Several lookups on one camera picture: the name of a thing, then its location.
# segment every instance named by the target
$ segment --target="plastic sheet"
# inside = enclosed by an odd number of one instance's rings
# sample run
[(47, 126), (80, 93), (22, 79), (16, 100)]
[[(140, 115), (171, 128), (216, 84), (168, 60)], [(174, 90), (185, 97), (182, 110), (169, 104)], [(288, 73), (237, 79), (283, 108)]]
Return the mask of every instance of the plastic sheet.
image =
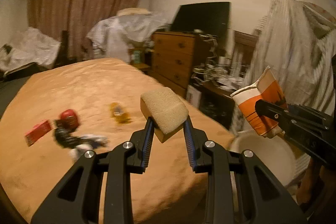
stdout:
[(12, 47), (9, 54), (5, 50), (0, 52), (0, 70), (4, 75), (30, 63), (52, 69), (60, 42), (29, 27), (25, 32), (17, 33), (8, 45)]
[(155, 13), (114, 16), (98, 22), (86, 37), (93, 42), (95, 59), (115, 57), (129, 63), (128, 49), (141, 47), (166, 22)]

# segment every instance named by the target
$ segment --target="screw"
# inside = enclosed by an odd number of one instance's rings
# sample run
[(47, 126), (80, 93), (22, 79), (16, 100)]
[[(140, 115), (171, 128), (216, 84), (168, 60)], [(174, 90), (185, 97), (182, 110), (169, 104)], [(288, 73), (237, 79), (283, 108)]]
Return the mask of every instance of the screw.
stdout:
[(244, 156), (247, 158), (252, 158), (253, 157), (253, 152), (251, 150), (245, 150), (244, 151)]
[(205, 146), (208, 148), (212, 148), (215, 146), (215, 143), (213, 141), (206, 141)]
[(123, 143), (123, 147), (124, 147), (125, 149), (130, 149), (130, 148), (133, 147), (133, 143), (131, 143), (131, 142), (124, 142), (124, 143)]
[(86, 158), (92, 158), (94, 156), (94, 154), (95, 154), (95, 152), (93, 152), (93, 151), (90, 150), (90, 151), (86, 151), (85, 154), (84, 154), (84, 156)]

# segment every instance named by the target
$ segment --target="sponge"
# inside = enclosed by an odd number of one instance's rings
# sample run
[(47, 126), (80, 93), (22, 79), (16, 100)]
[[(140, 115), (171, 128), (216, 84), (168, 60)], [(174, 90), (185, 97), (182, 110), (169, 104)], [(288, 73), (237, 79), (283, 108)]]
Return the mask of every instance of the sponge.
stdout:
[(184, 103), (168, 87), (143, 93), (140, 109), (146, 119), (153, 118), (158, 127), (154, 132), (161, 143), (180, 131), (189, 115)]

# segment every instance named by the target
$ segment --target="mattress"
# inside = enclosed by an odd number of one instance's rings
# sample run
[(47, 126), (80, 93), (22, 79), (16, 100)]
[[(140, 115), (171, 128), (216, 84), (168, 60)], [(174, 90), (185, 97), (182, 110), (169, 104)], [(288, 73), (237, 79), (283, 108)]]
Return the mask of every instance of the mattress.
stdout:
[[(65, 109), (75, 109), (81, 125), (77, 135), (107, 136), (112, 150), (143, 129), (140, 95), (160, 87), (155, 79), (114, 58), (90, 60), (33, 75), (8, 105), (0, 121), (0, 182), (14, 206), (28, 221), (51, 189), (72, 166), (68, 149), (58, 146), (52, 131), (27, 147), (24, 133), (43, 119), (57, 119)], [(109, 105), (118, 102), (132, 122), (118, 125)], [(185, 100), (195, 128), (227, 147), (233, 136), (219, 123)], [(100, 223), (106, 175), (100, 199)], [(180, 131), (161, 144), (154, 137), (149, 166), (143, 175), (131, 174), (135, 223), (201, 223), (204, 214), (206, 174), (189, 166), (184, 135)]]

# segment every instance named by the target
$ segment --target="wooden dresser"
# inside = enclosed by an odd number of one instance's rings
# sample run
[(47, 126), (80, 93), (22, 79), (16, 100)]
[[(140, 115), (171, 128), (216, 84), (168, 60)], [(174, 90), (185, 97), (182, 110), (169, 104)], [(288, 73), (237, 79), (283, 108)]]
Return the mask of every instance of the wooden dresser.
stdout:
[(148, 74), (185, 98), (193, 67), (212, 56), (211, 44), (198, 35), (176, 32), (155, 32), (154, 43)]

